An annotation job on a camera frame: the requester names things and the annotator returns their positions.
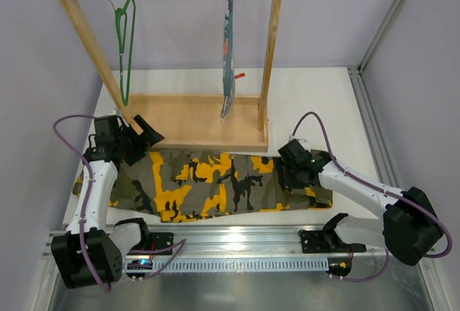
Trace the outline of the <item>camouflage yellow green trousers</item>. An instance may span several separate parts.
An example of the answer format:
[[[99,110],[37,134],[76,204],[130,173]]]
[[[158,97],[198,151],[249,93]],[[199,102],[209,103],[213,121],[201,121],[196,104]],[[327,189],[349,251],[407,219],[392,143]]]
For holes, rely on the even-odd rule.
[[[165,223],[186,223],[253,212],[328,209],[333,193],[317,186],[288,186],[280,157],[160,150],[120,166],[109,205],[156,215]]]

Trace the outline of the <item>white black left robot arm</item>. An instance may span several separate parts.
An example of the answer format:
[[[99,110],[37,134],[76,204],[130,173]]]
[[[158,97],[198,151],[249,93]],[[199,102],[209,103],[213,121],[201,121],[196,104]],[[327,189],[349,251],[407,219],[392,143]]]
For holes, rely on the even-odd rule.
[[[63,235],[53,238],[52,256],[68,289],[99,286],[109,293],[121,279],[124,259],[129,251],[150,242],[143,218],[119,221],[112,233],[106,231],[109,199],[122,163],[137,163],[164,137],[140,115],[134,128],[117,115],[92,116],[95,133],[90,145],[80,154],[83,184],[72,221]]]

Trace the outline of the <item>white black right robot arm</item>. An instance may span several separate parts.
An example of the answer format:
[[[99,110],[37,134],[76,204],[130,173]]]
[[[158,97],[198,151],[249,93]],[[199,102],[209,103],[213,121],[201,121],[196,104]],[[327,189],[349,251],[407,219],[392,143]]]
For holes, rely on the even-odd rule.
[[[400,262],[415,266],[448,235],[427,195],[416,187],[401,190],[378,183],[341,165],[328,152],[307,150],[297,139],[278,152],[288,188],[337,192],[374,215],[357,218],[340,213],[332,218],[323,229],[343,243],[380,247]]]

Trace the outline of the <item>green clothes hanger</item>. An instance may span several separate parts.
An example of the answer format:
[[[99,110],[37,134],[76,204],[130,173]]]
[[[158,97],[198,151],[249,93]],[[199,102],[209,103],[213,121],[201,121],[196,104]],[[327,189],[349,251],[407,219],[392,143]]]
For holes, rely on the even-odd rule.
[[[119,88],[124,106],[129,104],[136,12],[135,0],[126,0],[123,7],[114,11],[119,48]]]

